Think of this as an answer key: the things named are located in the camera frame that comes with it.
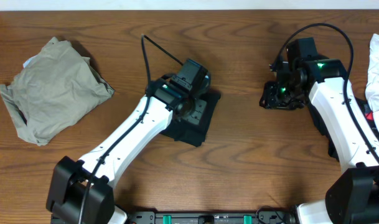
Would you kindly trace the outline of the black shirt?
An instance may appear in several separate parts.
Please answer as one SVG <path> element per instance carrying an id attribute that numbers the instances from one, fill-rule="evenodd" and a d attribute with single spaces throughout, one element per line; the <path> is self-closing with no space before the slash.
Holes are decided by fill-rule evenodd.
<path id="1" fill-rule="evenodd" d="M 175 141 L 182 141 L 195 147 L 201 146 L 205 141 L 214 109 L 220 98 L 221 93 L 217 90 L 209 90 L 204 93 L 199 99 L 206 101 L 207 107 L 199 125 L 193 125 L 184 120 L 179 121 L 174 118 L 170 125 L 161 131 L 161 134 Z"/>

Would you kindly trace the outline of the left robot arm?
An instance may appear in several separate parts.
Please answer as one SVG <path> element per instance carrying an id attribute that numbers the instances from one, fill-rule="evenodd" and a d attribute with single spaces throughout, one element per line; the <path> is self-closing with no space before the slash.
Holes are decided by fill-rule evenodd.
<path id="1" fill-rule="evenodd" d="M 205 141 L 210 72 L 193 60 L 151 81 L 130 116 L 100 145 L 54 168 L 46 208 L 51 223 L 126 223 L 114 189 L 135 157 L 158 134 L 195 147 Z"/>

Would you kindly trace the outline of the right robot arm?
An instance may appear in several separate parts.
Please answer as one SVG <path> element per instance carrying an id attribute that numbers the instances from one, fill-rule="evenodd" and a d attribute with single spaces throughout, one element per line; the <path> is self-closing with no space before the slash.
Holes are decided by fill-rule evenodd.
<path id="1" fill-rule="evenodd" d="M 260 106 L 307 107 L 342 171 L 322 200 L 296 206 L 294 222 L 379 223 L 379 140 L 353 95 L 346 69 L 340 60 L 319 54 L 312 37 L 290 42 L 286 54 L 272 68 L 276 81 L 265 84 Z"/>

